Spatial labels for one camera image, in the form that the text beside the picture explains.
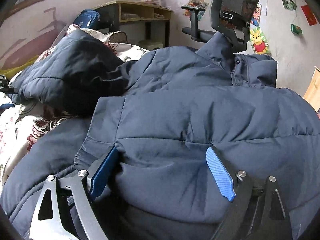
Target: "red envelope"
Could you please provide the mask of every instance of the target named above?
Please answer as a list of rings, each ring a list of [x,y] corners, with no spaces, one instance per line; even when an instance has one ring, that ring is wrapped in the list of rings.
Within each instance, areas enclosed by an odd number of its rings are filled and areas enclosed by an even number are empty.
[[[309,26],[317,24],[317,20],[308,5],[301,6],[301,9],[308,20]]]

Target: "yellow cloth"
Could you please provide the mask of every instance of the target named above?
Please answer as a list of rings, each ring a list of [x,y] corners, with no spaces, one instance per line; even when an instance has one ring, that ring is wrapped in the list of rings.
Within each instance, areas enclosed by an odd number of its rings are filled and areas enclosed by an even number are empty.
[[[10,81],[14,77],[15,74],[19,73],[21,70],[24,70],[26,67],[31,66],[36,61],[36,59],[38,57],[39,57],[39,55],[38,56],[34,56],[30,60],[28,60],[27,63],[23,64],[20,67],[9,68],[9,69],[6,69],[6,70],[0,69],[0,75],[5,75],[7,80]]]

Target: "wall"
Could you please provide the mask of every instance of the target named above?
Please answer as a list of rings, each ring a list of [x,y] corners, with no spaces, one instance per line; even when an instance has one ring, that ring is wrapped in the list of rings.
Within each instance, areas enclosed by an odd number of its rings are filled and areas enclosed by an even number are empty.
[[[189,27],[190,20],[183,16],[182,5],[189,0],[163,0],[174,11],[171,24],[170,45],[186,45],[200,48],[201,43],[192,41],[190,36],[181,32],[182,27]],[[295,18],[293,11],[283,8],[282,0],[261,0],[267,3],[267,16],[262,15],[260,26],[270,45],[272,56],[278,61],[277,87],[288,87],[300,95],[304,95],[311,81],[314,66],[320,66],[320,25],[309,26],[300,8],[304,0],[294,0],[298,5],[295,24],[303,31],[303,36],[295,36],[290,25]],[[212,30],[209,13],[206,12],[199,29]],[[253,53],[251,46],[245,53]]]
[[[109,1],[112,0],[45,0],[17,12],[0,28],[0,66],[3,69],[20,66],[41,54],[83,9]],[[129,41],[135,43],[144,33],[144,26],[125,26],[121,30],[126,31]]]

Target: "sticker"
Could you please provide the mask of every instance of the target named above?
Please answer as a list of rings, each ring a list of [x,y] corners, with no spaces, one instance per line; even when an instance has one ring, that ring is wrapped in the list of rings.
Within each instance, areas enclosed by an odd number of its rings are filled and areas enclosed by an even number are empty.
[[[259,24],[260,24],[261,7],[262,7],[261,4],[258,3],[250,22],[251,24],[257,27],[259,27]]]
[[[209,3],[205,2],[205,0],[190,0],[187,5],[207,10]],[[204,13],[205,12],[199,11],[199,13],[198,13],[198,21],[199,22],[202,20]],[[190,17],[191,12],[189,10],[185,10],[183,15]]]
[[[255,54],[268,54],[269,44],[260,27],[250,30],[250,43]]]

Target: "desk leg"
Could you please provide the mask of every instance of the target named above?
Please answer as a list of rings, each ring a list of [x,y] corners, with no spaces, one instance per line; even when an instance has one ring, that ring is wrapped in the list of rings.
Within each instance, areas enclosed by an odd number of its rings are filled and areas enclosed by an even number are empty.
[[[146,40],[151,40],[151,23],[146,23]]]
[[[169,47],[170,41],[170,21],[165,22],[165,42],[164,46]]]
[[[110,32],[119,32],[120,31],[120,25],[117,23],[113,23],[112,26],[109,28]]]

